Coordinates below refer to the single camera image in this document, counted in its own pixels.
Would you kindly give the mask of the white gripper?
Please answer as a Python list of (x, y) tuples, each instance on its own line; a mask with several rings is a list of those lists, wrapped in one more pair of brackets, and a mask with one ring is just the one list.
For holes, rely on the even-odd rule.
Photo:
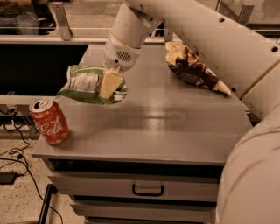
[(120, 72), (130, 70), (137, 62), (141, 50), (130, 47), (110, 33), (104, 49), (104, 64), (110, 67), (101, 78), (98, 86), (99, 96), (109, 99), (123, 83)]

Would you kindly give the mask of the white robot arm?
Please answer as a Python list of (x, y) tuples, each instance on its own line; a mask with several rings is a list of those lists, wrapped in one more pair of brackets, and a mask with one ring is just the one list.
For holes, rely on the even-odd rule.
[(280, 224), (280, 51), (276, 43), (196, 0), (124, 0), (105, 46), (123, 71), (163, 22), (259, 118), (231, 150), (220, 180), (216, 224)]

